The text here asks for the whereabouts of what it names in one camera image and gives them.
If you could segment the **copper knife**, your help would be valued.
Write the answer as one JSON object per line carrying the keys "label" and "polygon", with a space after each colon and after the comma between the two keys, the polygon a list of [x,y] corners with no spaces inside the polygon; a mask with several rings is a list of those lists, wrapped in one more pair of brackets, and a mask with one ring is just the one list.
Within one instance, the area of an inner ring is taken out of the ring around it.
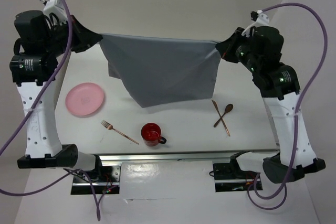
{"label": "copper knife", "polygon": [[229,130],[228,130],[228,128],[227,128],[227,126],[226,126],[226,124],[225,124],[225,122],[224,122],[224,120],[223,120],[223,118],[222,118],[222,116],[221,116],[221,113],[220,113],[220,111],[219,111],[219,108],[218,108],[218,105],[217,105],[216,101],[212,100],[212,103],[213,103],[213,105],[214,105],[214,107],[215,107],[215,110],[217,111],[217,113],[218,113],[218,115],[219,115],[219,120],[222,122],[222,124],[223,124],[223,126],[224,126],[224,129],[225,129],[227,135],[230,137]]}

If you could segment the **pink plastic plate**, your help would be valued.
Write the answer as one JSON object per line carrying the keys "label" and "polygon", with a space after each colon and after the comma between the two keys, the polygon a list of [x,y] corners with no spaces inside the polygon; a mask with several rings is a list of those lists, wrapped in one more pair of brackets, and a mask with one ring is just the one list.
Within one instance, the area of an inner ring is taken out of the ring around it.
{"label": "pink plastic plate", "polygon": [[104,102],[103,89],[91,82],[73,87],[65,98],[67,110],[75,116],[89,116],[100,109]]}

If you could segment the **grey cloth placemat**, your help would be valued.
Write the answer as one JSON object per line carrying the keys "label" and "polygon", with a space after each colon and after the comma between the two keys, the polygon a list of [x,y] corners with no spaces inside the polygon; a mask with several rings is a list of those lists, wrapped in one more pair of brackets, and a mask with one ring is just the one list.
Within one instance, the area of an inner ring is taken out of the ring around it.
{"label": "grey cloth placemat", "polygon": [[213,96],[221,60],[216,41],[103,34],[109,76],[142,108]]}

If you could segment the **red enamel mug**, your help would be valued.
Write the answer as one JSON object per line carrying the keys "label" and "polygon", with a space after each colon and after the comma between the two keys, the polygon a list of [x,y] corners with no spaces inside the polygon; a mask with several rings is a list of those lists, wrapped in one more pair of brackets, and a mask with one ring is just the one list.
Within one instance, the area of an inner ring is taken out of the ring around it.
{"label": "red enamel mug", "polygon": [[149,147],[155,147],[167,142],[161,133],[161,128],[155,123],[147,123],[141,129],[141,137]]}

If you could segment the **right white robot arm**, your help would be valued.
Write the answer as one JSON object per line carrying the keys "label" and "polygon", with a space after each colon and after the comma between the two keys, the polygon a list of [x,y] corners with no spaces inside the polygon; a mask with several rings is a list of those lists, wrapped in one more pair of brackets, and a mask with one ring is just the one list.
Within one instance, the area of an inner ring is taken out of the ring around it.
{"label": "right white robot arm", "polygon": [[262,159],[262,172],[274,184],[295,182],[305,174],[326,167],[313,151],[300,110],[301,95],[293,67],[280,61],[284,38],[270,26],[254,28],[249,37],[238,27],[225,41],[216,44],[220,56],[232,63],[241,63],[252,74],[265,107],[271,114],[280,152]]}

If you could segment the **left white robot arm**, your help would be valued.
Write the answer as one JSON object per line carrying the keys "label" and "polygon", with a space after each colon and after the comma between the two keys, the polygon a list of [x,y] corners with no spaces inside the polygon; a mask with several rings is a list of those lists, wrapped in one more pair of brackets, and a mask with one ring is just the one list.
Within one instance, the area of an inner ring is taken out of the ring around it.
{"label": "left white robot arm", "polygon": [[87,178],[99,181],[104,169],[97,164],[97,156],[59,140],[54,81],[59,56],[86,51],[102,36],[85,28],[74,16],[64,22],[57,17],[56,24],[52,24],[40,10],[17,14],[14,25],[20,37],[15,41],[9,67],[27,118],[27,147],[17,161],[18,167],[83,169]]}

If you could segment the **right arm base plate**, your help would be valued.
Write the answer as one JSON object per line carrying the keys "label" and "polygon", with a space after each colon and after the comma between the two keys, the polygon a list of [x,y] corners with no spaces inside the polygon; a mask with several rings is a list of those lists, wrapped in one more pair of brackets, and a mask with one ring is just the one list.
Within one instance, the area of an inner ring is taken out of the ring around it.
{"label": "right arm base plate", "polygon": [[235,172],[230,163],[213,163],[213,169],[208,174],[214,179],[217,193],[246,191],[257,175],[250,171]]}

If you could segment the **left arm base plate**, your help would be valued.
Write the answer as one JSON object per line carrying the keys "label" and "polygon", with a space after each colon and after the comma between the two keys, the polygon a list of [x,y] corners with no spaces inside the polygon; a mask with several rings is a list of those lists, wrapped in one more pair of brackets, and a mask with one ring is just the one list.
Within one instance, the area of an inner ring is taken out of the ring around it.
{"label": "left arm base plate", "polygon": [[[121,165],[100,166],[86,171],[90,177],[95,193],[98,195],[116,195],[120,192]],[[83,172],[73,174],[71,195],[92,195],[90,180]]]}

